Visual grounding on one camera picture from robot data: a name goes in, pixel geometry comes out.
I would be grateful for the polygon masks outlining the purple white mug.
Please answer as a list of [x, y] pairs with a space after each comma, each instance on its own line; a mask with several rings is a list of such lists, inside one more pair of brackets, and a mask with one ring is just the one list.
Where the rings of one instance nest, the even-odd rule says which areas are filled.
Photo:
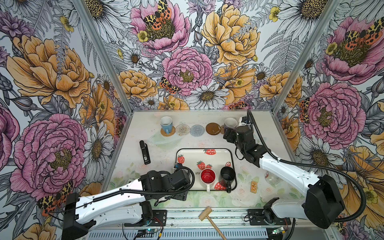
[[224, 121], [225, 129], [234, 129], [238, 126], [238, 121], [235, 118], [227, 118]]

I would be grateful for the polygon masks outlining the glossy brown round coaster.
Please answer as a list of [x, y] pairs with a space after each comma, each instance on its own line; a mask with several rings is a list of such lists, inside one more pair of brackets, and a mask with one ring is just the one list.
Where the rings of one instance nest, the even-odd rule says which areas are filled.
[[206, 132], [209, 135], [215, 136], [221, 133], [221, 126], [217, 123], [209, 123], [206, 125]]

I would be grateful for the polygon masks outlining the blue grey woven coaster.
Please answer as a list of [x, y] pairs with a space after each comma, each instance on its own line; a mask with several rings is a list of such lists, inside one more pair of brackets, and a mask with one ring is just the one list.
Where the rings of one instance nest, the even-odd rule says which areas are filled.
[[202, 125], [193, 125], [190, 128], [190, 134], [193, 137], [201, 137], [205, 133], [205, 128]]

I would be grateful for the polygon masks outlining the beige woven round coaster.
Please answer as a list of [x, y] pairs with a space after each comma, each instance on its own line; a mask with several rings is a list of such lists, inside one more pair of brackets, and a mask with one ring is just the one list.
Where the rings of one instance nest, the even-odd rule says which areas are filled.
[[190, 133], [190, 127], [186, 124], [179, 124], [176, 127], [176, 134], [179, 136], [186, 136]]

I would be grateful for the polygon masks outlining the blue floral mug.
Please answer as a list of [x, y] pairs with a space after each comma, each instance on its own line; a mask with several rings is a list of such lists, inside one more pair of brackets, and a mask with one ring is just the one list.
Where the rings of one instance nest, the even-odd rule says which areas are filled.
[[162, 130], [169, 135], [173, 130], [173, 119], [171, 117], [165, 116], [160, 120]]

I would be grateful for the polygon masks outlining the grey mug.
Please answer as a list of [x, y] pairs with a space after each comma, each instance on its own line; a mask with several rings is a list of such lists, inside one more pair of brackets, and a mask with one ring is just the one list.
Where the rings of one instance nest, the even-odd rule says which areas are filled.
[[241, 117], [241, 118], [239, 119], [238, 127], [241, 127], [241, 126], [249, 126], [249, 125], [250, 125], [250, 121], [248, 120], [248, 117], [247, 117], [247, 116]]

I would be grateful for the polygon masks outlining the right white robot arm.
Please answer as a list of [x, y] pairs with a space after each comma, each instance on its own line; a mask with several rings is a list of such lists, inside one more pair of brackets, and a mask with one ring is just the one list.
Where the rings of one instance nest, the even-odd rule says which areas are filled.
[[309, 220], [321, 229], [327, 229], [345, 209], [335, 180], [305, 171], [294, 163], [284, 163], [265, 143], [258, 144], [251, 124], [241, 123], [235, 128], [226, 128], [224, 139], [235, 144], [244, 159], [258, 168], [268, 171], [299, 191], [304, 200], [288, 201], [278, 197], [263, 207], [265, 222], [292, 218]]

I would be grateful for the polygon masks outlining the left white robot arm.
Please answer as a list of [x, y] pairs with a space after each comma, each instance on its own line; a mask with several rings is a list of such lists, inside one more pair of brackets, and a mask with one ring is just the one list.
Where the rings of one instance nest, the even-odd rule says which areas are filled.
[[195, 183], [194, 172], [181, 165], [173, 173], [149, 171], [119, 188], [92, 196], [67, 197], [63, 210], [63, 240], [77, 240], [90, 230], [112, 224], [148, 226], [159, 221], [151, 200], [184, 201]]

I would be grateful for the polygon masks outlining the black stapler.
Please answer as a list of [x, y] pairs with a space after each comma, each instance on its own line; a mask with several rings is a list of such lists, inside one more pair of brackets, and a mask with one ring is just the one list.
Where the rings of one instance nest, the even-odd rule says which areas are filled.
[[149, 149], [148, 149], [148, 145], [143, 140], [140, 141], [140, 148], [142, 151], [144, 164], [149, 165], [151, 163]]

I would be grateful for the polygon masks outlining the black mug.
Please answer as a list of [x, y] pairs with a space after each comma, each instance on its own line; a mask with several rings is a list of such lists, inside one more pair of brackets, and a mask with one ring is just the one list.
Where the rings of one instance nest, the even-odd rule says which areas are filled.
[[232, 183], [236, 179], [236, 172], [232, 167], [223, 167], [220, 171], [220, 185], [229, 194], [232, 192]]

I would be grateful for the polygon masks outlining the strawberry print serving tray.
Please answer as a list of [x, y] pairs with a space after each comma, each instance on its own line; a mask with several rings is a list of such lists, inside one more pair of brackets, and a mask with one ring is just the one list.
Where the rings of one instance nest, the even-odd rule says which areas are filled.
[[233, 155], [228, 149], [180, 149], [175, 163], [195, 174], [193, 191], [229, 193], [237, 186]]

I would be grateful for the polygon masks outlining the small orange biscuit block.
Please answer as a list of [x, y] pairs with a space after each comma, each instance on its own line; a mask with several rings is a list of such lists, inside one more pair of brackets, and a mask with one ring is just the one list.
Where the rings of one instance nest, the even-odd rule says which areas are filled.
[[258, 182], [256, 182], [256, 181], [251, 181], [250, 192], [256, 194], [257, 191], [258, 191]]

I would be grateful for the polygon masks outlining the red interior white mug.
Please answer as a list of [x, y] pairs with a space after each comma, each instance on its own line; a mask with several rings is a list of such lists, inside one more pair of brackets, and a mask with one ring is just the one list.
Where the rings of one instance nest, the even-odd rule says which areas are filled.
[[216, 181], [216, 173], [212, 169], [204, 169], [200, 174], [200, 179], [206, 186], [207, 193], [210, 193]]

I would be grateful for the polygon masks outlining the wooden mallet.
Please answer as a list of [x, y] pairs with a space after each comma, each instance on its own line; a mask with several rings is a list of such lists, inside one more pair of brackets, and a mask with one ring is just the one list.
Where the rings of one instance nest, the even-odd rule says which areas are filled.
[[227, 240], [227, 238], [225, 237], [225, 235], [221, 232], [221, 230], [218, 228], [218, 226], [213, 222], [213, 220], [211, 219], [210, 217], [210, 213], [212, 212], [212, 208], [211, 207], [206, 207], [202, 212], [201, 214], [199, 215], [199, 219], [201, 221], [203, 220], [208, 220], [211, 225], [214, 227], [214, 229], [218, 232], [219, 236], [223, 239], [223, 240]]

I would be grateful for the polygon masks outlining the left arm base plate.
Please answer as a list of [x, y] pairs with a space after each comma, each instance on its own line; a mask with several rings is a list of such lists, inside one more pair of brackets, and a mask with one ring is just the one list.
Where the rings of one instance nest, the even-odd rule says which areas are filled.
[[142, 220], [136, 224], [124, 223], [124, 227], [163, 227], [167, 221], [167, 210], [155, 210], [143, 214]]

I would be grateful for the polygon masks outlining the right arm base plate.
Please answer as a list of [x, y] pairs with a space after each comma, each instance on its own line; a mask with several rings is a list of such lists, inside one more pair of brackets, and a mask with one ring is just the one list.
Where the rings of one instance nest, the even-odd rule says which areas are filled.
[[244, 218], [251, 226], [289, 226], [289, 218], [278, 218], [274, 213], [264, 209], [248, 209]]

